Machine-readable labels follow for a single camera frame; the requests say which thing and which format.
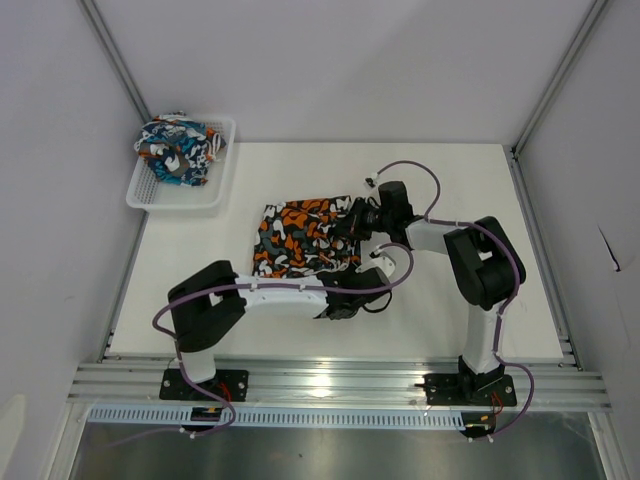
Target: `white plastic basket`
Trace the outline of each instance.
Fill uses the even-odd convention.
[[[144,160],[138,157],[127,190],[127,204],[130,207],[142,208],[147,212],[191,211],[215,215],[231,180],[236,122],[217,115],[198,115],[190,118],[212,127],[227,142],[227,146],[218,151],[216,161],[209,167],[207,183],[202,187],[188,187],[159,182]]]

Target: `white table surface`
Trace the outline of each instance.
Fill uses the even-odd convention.
[[[212,218],[151,214],[111,343],[111,354],[173,353],[171,340],[151,327],[167,292],[216,260],[251,272],[255,233],[265,204],[323,196],[365,196],[363,180],[383,165],[412,159],[431,167],[442,182],[436,218],[477,220],[493,215],[518,251],[527,280],[507,312],[503,356],[557,362],[560,344],[529,242],[508,165],[500,145],[244,143],[236,145],[227,203]],[[435,193],[431,178],[412,166],[387,171],[381,181],[403,180],[416,213]],[[382,243],[374,237],[368,247]],[[402,252],[397,273],[405,268]],[[441,359],[462,351],[468,307],[449,259],[416,252],[411,278],[394,289],[390,307],[352,319],[243,318],[217,345],[218,354]],[[172,327],[170,315],[162,322]]]

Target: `orange and black patterned fabric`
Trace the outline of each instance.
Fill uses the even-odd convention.
[[[253,274],[297,278],[360,264],[360,242],[330,229],[349,213],[351,197],[267,205],[256,234]]]

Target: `cable clip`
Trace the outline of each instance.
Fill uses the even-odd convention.
[[[373,172],[371,175],[364,179],[369,188],[376,188],[376,186],[378,185],[378,176],[378,172]]]

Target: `white cable tray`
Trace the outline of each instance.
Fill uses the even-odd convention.
[[[192,421],[192,407],[163,405],[96,405],[88,421],[163,425],[210,425]],[[393,411],[349,409],[304,409],[238,407],[235,426],[289,428],[359,428],[393,430],[463,430],[462,415],[456,411]],[[231,418],[228,410],[221,422]]]

